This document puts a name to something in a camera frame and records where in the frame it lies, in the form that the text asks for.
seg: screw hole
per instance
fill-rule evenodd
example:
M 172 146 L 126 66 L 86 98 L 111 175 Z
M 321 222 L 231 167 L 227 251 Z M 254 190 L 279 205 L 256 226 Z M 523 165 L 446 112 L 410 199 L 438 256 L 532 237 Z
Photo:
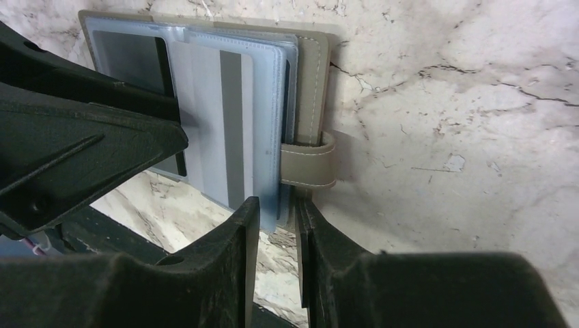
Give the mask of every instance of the screw hole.
M 179 264 L 181 262 L 185 261 L 185 259 L 182 256 L 167 256 L 166 258 L 163 258 L 161 261 L 157 262 L 157 265 L 173 265 L 173 264 Z
M 32 212 L 36 214 L 41 214 L 45 212 L 46 209 L 48 208 L 48 201 L 46 201 L 45 198 L 38 198 L 32 201 L 32 204 L 30 204 L 30 208 Z
M 24 41 L 24 45 L 28 49 L 32 49 L 32 50 L 39 52 L 39 53 L 45 53 L 46 52 L 46 50 L 41 49 L 39 46 L 37 46 L 36 43 L 30 42 L 30 41 Z

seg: white marble wall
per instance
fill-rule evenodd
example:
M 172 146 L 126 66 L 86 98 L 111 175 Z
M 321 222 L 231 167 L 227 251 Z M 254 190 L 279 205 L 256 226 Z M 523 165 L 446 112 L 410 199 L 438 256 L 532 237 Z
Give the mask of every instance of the white marble wall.
M 577 1 L 4 0 L 0 18 L 90 67 L 85 8 L 333 34 L 325 129 L 340 180 L 315 199 L 328 220 L 372 251 L 521 253 L 579 326 Z M 152 174 L 94 206 L 170 250 L 227 216 Z M 292 245 L 262 234 L 256 299 L 304 325 Z

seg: leather strap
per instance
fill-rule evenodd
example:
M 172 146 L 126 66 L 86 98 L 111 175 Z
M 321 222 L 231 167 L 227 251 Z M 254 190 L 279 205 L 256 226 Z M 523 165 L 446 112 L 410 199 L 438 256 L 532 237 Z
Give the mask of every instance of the leather strap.
M 319 147 L 281 145 L 281 183 L 312 190 L 336 184 L 333 170 L 334 137 L 322 132 Z

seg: marble countertop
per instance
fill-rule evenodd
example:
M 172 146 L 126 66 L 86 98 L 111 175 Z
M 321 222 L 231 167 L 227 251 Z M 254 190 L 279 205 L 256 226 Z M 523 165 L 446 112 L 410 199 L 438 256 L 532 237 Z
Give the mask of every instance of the marble countertop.
M 371 251 L 522 254 L 579 327 L 577 1 L 37 0 L 4 1 L 0 18 L 92 67 L 82 9 L 329 33 L 339 182 L 315 195 L 326 218 Z M 169 251 L 229 215 L 149 172 L 93 206 Z M 258 256 L 256 302 L 305 327 L 294 235 L 260 234 Z

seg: beige leather cover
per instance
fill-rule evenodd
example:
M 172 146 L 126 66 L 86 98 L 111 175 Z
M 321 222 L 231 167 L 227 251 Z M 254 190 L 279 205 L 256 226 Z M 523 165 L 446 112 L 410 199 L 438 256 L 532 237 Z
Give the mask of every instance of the beige leather cover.
M 319 147 L 281 145 L 281 182 L 312 190 L 333 187 L 335 146 L 334 137 L 325 132 Z
M 330 47 L 328 38 L 324 33 L 219 21 L 210 22 L 177 16 L 152 16 L 81 10 L 79 18 L 93 62 L 94 52 L 87 38 L 86 17 L 108 17 L 131 21 L 247 29 L 296 35 L 300 53 L 296 100 L 296 145 L 282 145 L 281 182 L 299 187 L 298 192 L 301 195 L 308 194 L 306 189 L 330 188 L 335 184 L 334 171 L 331 169 L 331 158 L 334 150 L 333 137 L 324 133 L 324 142 L 318 147 L 322 140 L 320 127 L 324 115 L 326 80 L 330 63 Z

